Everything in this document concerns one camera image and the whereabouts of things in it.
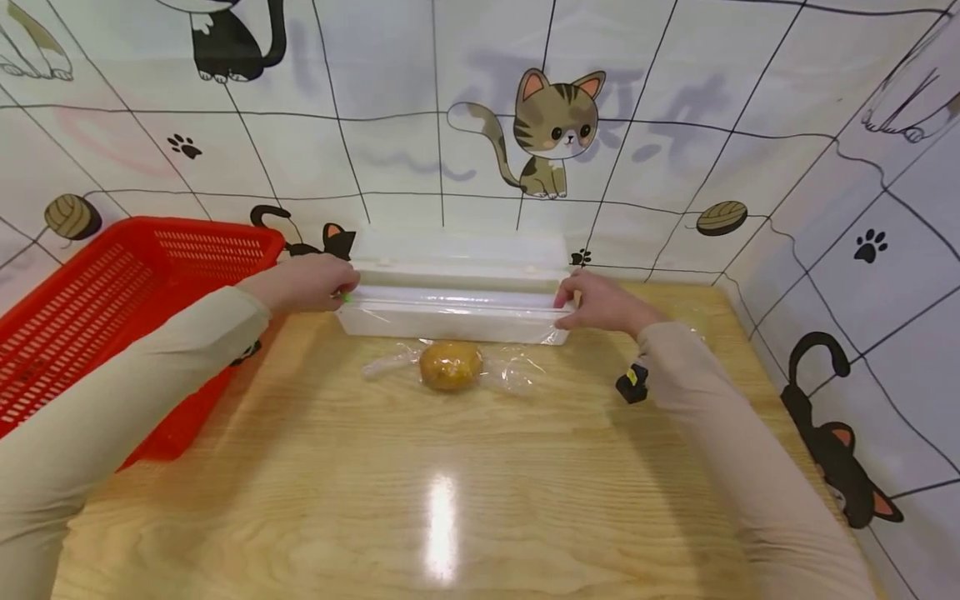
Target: red basket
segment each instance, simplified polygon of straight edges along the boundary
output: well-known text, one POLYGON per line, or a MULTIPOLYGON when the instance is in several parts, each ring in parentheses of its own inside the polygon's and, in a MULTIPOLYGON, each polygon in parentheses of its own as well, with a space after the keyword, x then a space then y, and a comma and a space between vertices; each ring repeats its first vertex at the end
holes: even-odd
MULTIPOLYGON (((206 294, 269 269, 272 229, 133 217, 100 234, 0 319, 0 438, 130 343, 206 294)), ((127 459, 171 461, 229 383, 184 400, 127 459)))

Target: long sleeve shirt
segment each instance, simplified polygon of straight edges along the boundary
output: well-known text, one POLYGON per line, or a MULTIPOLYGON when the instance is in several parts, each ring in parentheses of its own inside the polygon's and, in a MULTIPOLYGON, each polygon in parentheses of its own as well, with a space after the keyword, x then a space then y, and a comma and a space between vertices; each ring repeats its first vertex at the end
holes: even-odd
MULTIPOLYGON (((0 440, 5 600, 50 598, 68 522, 87 496, 181 400, 248 348, 270 316, 241 290, 214 292, 0 440)), ((700 455, 762 597, 875 598, 844 530, 703 342, 676 323, 651 325, 638 342, 655 402, 700 455)))

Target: table surface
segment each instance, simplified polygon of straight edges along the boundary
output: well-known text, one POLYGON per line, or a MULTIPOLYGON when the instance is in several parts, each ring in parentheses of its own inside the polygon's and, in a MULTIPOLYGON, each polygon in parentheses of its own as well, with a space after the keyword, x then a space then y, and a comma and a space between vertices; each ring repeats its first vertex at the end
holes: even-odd
MULTIPOLYGON (((723 294, 628 287, 693 315, 829 498, 723 294)), ((636 356, 626 336, 515 347, 541 368, 525 397, 437 395, 414 367, 365 381, 400 341, 350 338, 332 315, 289 317, 265 341, 183 457, 91 498, 56 598, 753 597, 690 451, 613 387, 636 356)))

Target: plastic wrap dispenser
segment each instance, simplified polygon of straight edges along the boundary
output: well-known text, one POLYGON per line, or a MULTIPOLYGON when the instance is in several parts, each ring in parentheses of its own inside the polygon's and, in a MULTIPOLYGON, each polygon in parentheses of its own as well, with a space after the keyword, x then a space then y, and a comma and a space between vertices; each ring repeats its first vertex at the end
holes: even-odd
POLYGON ((553 308, 569 275, 557 237, 366 231, 350 252, 362 283, 337 317, 349 335, 559 345, 553 308))

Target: cat illustration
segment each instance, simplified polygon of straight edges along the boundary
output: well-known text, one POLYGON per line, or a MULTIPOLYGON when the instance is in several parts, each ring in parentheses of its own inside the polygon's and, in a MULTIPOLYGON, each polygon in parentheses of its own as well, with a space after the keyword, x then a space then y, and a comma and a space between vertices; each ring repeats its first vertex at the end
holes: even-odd
POLYGON ((63 47, 13 0, 0 0, 0 68, 17 77, 73 81, 63 47))
POLYGON ((910 143, 927 139, 960 114, 960 28, 951 22, 918 45, 890 74, 860 122, 870 132, 901 134, 910 143))
POLYGON ((493 144, 500 177, 537 198, 566 198, 564 160, 582 154, 593 142, 599 113, 596 97, 607 74, 595 71, 572 84, 552 84, 539 69, 528 69, 516 91, 514 138, 531 155, 519 179, 507 162, 507 143, 496 115, 486 107, 461 102, 446 121, 461 132, 480 133, 493 144))
POLYGON ((289 211, 279 206, 259 204, 254 206, 250 211, 250 222, 253 223, 255 227, 276 229, 280 233, 283 233, 283 237, 287 240, 283 249, 286 250, 290 256, 326 253, 333 254, 342 260, 350 260, 350 249, 353 248, 353 239, 357 235, 356 231, 344 231, 342 227, 335 223, 327 223, 324 225, 324 249, 321 251, 303 242, 303 238, 300 236, 300 230, 297 229, 294 222, 290 220, 290 216, 289 211), (273 223, 268 225, 264 221, 264 217, 276 217, 276 219, 272 220, 273 223))
POLYGON ((850 374, 847 354, 833 336, 822 331, 807 333, 790 352, 790 380, 783 388, 780 399, 850 526, 863 529, 874 517, 895 523, 903 522, 900 509, 870 480, 867 471, 853 456, 856 445, 853 429, 840 421, 813 425, 813 405, 806 392, 797 385, 797 367, 804 354, 816 346, 827 347, 833 370, 838 376, 850 374))
POLYGON ((275 66, 287 52, 287 31, 283 21, 283 0, 267 0, 273 39, 266 55, 256 39, 233 12, 240 0, 157 0, 160 4, 190 14, 193 32, 193 61, 204 81, 225 84, 251 82, 275 66))

